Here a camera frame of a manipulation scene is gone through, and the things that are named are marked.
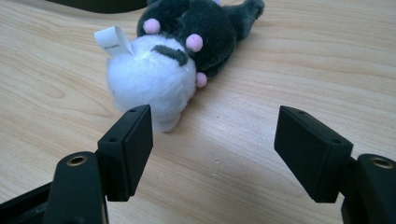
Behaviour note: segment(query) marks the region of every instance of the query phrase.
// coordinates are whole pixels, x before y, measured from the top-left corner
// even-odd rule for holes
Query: wooden table
[[[224,0],[222,4],[240,1]],[[42,0],[0,2],[0,203],[51,181],[57,162],[122,115],[95,31],[136,37],[143,9],[101,15]],[[274,151],[278,109],[302,109],[357,158],[396,160],[396,2],[266,1],[225,69],[195,93],[111,223],[341,223]]]

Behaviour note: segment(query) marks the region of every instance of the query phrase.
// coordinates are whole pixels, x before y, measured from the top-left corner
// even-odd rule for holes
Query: screw hole
[[[78,166],[84,163],[88,158],[86,156],[76,156],[67,162],[69,166]]]
[[[387,160],[384,160],[384,159],[381,159],[378,157],[372,157],[372,158],[370,158],[370,161],[378,167],[381,167],[384,169],[393,169],[393,164]]]

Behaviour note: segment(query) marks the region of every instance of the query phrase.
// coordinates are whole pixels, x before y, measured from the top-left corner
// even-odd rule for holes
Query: white tag
[[[113,57],[121,54],[134,55],[126,34],[117,26],[95,32],[94,36],[96,43]]]

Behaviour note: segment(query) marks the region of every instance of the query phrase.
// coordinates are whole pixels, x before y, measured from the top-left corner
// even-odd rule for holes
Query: black plush fabric
[[[160,35],[176,39],[186,47],[189,35],[197,34],[204,45],[189,51],[197,72],[215,76],[230,58],[237,41],[248,36],[264,9],[262,0],[246,0],[238,6],[221,7],[212,0],[148,0],[148,8],[137,24],[137,35],[146,35],[148,19],[160,22]]]

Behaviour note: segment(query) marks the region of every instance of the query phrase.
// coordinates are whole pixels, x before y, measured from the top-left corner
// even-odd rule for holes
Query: plush toy
[[[107,64],[118,108],[149,104],[153,128],[171,131],[195,89],[227,63],[263,9],[262,0],[225,7],[212,0],[148,0],[131,53]]]

